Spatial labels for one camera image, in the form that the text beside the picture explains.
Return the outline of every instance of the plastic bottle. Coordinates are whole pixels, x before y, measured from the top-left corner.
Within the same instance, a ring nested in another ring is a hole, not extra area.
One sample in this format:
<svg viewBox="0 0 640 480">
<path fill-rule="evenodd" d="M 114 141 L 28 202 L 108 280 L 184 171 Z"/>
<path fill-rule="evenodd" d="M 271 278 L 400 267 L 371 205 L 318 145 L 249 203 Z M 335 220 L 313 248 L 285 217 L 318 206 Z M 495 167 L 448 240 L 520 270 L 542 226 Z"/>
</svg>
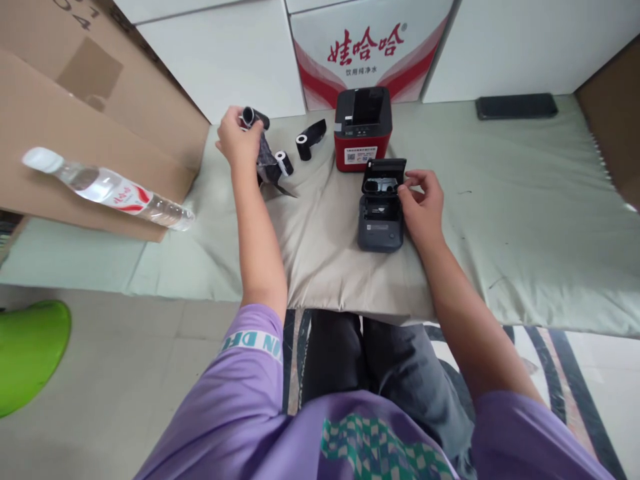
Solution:
<svg viewBox="0 0 640 480">
<path fill-rule="evenodd" d="M 43 147 L 26 152 L 22 163 L 53 175 L 82 198 L 173 230 L 187 230 L 195 220 L 190 210 L 114 171 L 67 161 L 56 152 Z"/>
</svg>

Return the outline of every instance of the open printer lid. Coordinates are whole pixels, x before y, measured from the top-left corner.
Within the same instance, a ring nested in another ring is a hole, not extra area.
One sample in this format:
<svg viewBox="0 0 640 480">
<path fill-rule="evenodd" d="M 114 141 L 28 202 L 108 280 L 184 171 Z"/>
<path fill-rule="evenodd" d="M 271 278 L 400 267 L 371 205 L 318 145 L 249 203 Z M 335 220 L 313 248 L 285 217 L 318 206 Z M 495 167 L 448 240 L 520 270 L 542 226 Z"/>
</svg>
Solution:
<svg viewBox="0 0 640 480">
<path fill-rule="evenodd" d="M 362 193 L 376 197 L 392 197 L 405 179 L 407 159 L 372 159 L 367 162 L 362 179 Z"/>
</svg>

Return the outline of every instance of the red chinese text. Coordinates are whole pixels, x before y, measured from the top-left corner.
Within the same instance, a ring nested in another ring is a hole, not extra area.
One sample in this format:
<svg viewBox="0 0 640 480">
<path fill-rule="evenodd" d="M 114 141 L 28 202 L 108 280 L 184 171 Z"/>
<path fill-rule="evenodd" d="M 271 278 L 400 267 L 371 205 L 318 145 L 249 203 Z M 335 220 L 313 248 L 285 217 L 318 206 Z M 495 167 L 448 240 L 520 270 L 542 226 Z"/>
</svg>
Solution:
<svg viewBox="0 0 640 480">
<path fill-rule="evenodd" d="M 369 30 L 371 27 L 367 27 L 365 30 L 365 34 L 358 43 L 353 46 L 353 54 L 360 54 L 360 60 L 369 60 L 371 58 L 371 47 L 377 47 L 378 44 L 371 40 L 371 36 L 369 34 Z"/>
<path fill-rule="evenodd" d="M 400 28 L 400 24 L 398 23 L 393 28 L 393 31 L 391 32 L 390 36 L 380 40 L 380 42 L 378 43 L 378 50 L 384 50 L 385 57 L 392 56 L 395 53 L 395 49 L 397 48 L 398 44 L 405 42 L 398 36 L 399 28 Z"/>
<path fill-rule="evenodd" d="M 338 54 L 340 54 L 340 65 L 350 65 L 351 58 L 349 58 L 349 45 L 351 43 L 352 40 L 349 38 L 349 30 L 345 29 L 344 42 L 339 43 L 338 40 L 336 40 L 335 47 L 331 47 L 331 53 L 327 57 L 327 61 L 336 63 L 338 60 Z"/>
<path fill-rule="evenodd" d="M 118 193 L 118 196 L 113 199 L 114 203 L 120 203 L 122 200 L 126 199 L 131 193 L 131 189 L 129 187 L 125 187 L 122 192 Z"/>
</svg>

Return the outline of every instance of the hand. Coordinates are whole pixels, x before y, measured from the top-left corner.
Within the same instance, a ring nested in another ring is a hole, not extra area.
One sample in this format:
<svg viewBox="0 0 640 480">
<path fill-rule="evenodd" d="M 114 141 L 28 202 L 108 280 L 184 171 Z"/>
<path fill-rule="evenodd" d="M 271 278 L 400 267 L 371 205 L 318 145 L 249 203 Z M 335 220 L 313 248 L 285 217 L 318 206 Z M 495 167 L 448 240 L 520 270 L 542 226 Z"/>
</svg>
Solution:
<svg viewBox="0 0 640 480">
<path fill-rule="evenodd" d="M 218 140 L 215 146 L 227 158 L 231 173 L 251 173 L 255 179 L 255 162 L 260 151 L 260 136 L 264 128 L 261 120 L 253 124 L 251 130 L 244 131 L 240 116 L 242 107 L 229 107 L 218 127 Z"/>
<path fill-rule="evenodd" d="M 442 208 L 444 194 L 432 170 L 410 170 L 398 188 L 405 222 L 418 249 L 439 247 L 444 243 Z M 410 187 L 422 188 L 422 192 Z"/>
</svg>

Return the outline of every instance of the mattress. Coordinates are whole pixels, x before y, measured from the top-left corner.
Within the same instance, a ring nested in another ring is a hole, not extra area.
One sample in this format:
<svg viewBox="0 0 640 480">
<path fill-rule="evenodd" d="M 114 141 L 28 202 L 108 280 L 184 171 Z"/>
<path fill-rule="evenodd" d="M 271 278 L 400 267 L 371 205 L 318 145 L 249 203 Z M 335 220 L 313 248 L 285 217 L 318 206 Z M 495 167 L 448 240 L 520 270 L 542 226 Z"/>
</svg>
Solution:
<svg viewBox="0 0 640 480">
<path fill-rule="evenodd" d="M 447 243 L 505 325 L 640 335 L 640 216 L 617 194 L 572 97 L 553 119 L 480 122 L 473 102 L 393 106 L 388 157 L 432 169 L 445 192 Z M 333 112 L 272 122 L 273 150 L 294 174 L 264 190 L 289 280 L 290 308 L 367 313 L 394 323 L 437 320 L 417 252 L 407 238 L 393 254 L 356 243 L 362 174 L 341 173 L 329 135 L 301 162 L 294 138 Z M 188 235 L 147 244 L 128 293 L 194 299 L 241 296 L 229 167 L 213 146 L 189 202 Z"/>
</svg>

